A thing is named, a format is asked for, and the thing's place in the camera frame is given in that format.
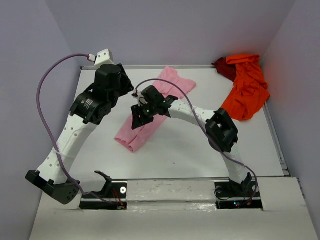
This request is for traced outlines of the pink t shirt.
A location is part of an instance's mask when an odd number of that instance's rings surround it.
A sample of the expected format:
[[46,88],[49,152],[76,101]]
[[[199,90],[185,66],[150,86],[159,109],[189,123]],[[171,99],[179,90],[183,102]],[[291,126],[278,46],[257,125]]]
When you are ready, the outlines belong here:
[[[164,68],[158,78],[169,81],[169,83],[166,83],[157,80],[153,83],[155,88],[164,97],[172,95],[183,99],[185,97],[184,94],[191,92],[197,85],[196,82],[191,79],[180,77],[177,70],[169,66]],[[127,150],[134,153],[147,143],[166,119],[166,116],[156,115],[153,122],[133,130],[133,117],[130,115],[114,139]]]

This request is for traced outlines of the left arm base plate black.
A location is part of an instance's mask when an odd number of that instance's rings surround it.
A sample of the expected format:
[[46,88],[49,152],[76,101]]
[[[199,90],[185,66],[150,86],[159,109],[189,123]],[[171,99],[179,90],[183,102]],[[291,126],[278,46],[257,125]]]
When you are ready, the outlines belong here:
[[92,194],[85,195],[80,199],[79,208],[81,210],[126,210],[127,186],[127,181],[113,181],[111,189],[107,193],[100,192],[98,194],[104,201],[94,197]]

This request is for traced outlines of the metal rail table back edge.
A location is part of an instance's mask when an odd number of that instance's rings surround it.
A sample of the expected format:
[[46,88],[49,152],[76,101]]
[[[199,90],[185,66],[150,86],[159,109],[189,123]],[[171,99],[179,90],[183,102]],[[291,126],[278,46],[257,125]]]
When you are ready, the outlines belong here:
[[[158,70],[164,69],[166,65],[124,65],[125,70]],[[174,69],[214,69],[213,65],[170,65]],[[96,70],[94,66],[81,66],[81,70]]]

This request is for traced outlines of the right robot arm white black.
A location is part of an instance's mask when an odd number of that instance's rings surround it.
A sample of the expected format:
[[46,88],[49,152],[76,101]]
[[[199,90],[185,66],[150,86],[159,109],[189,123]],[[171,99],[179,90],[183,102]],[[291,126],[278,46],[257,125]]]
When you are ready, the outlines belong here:
[[242,196],[248,191],[252,175],[237,146],[239,131],[226,110],[220,108],[213,111],[190,106],[176,96],[163,96],[152,85],[141,92],[135,90],[132,96],[138,102],[131,107],[133,130],[152,123],[156,116],[179,119],[200,127],[210,146],[224,160],[231,192],[235,196]]

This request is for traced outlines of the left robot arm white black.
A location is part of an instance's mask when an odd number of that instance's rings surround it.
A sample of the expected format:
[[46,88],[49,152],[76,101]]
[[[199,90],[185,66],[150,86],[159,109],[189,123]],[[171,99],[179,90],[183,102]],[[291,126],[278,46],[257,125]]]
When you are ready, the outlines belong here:
[[108,196],[112,179],[105,173],[96,170],[77,180],[69,171],[91,133],[118,99],[133,89],[121,64],[101,65],[95,71],[94,82],[72,104],[64,130],[48,157],[36,170],[27,172],[26,180],[63,205],[78,194],[92,194],[98,199]]

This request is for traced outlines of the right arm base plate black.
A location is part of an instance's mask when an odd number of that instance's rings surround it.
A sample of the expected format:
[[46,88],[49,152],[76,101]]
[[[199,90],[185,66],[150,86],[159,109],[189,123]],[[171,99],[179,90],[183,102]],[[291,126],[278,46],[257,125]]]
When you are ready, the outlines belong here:
[[260,190],[256,189],[255,181],[244,192],[233,190],[231,186],[229,181],[214,183],[215,207],[218,210],[263,209]]

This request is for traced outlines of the orange t shirt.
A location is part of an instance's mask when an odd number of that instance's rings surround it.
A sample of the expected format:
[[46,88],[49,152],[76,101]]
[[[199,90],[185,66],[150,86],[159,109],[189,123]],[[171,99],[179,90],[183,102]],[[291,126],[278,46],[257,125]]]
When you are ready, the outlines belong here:
[[236,54],[226,57],[228,65],[235,65],[233,88],[221,108],[237,121],[250,120],[270,97],[268,83],[260,66],[260,56]]

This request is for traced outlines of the dark red t shirt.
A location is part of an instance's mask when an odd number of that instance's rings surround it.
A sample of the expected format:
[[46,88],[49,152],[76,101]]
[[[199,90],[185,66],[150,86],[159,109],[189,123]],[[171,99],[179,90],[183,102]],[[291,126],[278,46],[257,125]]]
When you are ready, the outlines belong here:
[[217,73],[223,77],[234,82],[237,76],[237,70],[235,64],[227,64],[225,57],[221,57],[212,63],[212,66],[216,69]]

